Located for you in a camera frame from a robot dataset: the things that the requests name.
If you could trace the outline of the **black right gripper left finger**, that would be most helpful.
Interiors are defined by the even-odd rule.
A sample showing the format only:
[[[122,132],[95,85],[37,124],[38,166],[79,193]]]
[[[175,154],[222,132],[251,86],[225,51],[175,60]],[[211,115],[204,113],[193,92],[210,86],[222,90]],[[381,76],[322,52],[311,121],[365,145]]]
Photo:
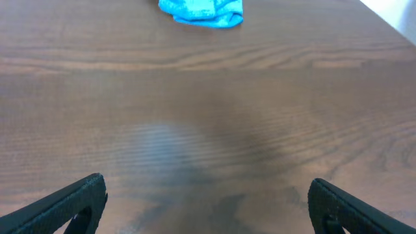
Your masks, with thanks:
[[[1,233],[94,234],[108,194],[103,175],[94,173],[26,207],[1,217]]]

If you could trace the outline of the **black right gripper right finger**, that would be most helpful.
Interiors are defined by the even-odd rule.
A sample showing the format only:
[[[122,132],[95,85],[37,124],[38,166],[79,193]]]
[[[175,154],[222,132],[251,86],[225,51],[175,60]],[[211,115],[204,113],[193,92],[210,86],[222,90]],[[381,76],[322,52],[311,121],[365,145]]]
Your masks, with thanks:
[[[415,228],[321,178],[312,180],[307,203],[316,234],[415,234]]]

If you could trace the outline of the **blue microfiber cloth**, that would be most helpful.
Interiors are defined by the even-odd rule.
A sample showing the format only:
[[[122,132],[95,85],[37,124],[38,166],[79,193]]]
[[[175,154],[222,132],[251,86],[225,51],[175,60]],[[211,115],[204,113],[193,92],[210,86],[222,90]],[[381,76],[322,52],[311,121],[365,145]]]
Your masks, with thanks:
[[[178,23],[230,29],[243,21],[242,0],[159,0],[159,8]]]

